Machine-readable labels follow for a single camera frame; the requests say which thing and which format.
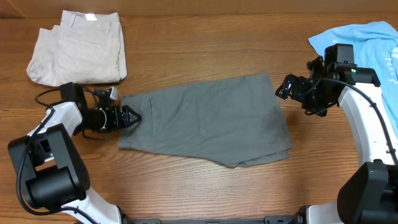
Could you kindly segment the grey shorts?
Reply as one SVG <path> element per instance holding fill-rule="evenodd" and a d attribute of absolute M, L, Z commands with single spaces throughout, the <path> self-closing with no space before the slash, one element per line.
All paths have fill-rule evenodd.
<path fill-rule="evenodd" d="M 125 96 L 122 103 L 142 119 L 120 131 L 121 149 L 249 167 L 287 159 L 293 146 L 265 73 Z"/>

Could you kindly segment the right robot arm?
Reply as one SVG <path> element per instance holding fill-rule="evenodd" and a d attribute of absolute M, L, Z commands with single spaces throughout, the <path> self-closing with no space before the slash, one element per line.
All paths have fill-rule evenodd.
<path fill-rule="evenodd" d="M 345 113 L 358 152 L 358 170 L 323 205 L 306 205 L 292 223 L 397 223 L 397 138 L 382 103 L 379 78 L 354 62 L 351 44 L 335 44 L 307 62 L 310 76 L 285 77 L 275 94 L 301 103 L 305 114 Z"/>

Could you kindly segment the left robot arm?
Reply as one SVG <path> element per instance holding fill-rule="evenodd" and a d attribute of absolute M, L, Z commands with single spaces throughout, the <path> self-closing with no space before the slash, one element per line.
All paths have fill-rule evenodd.
<path fill-rule="evenodd" d="M 132 223 L 121 208 L 93 189 L 72 136 L 86 130 L 107 135 L 136 125 L 141 115 L 128 105 L 116 104 L 115 87 L 91 91 L 94 108 L 86 102 L 88 89 L 79 83 L 69 82 L 56 90 L 61 99 L 45 105 L 40 124 L 8 145 L 20 204 L 36 216 L 65 213 L 78 223 Z"/>

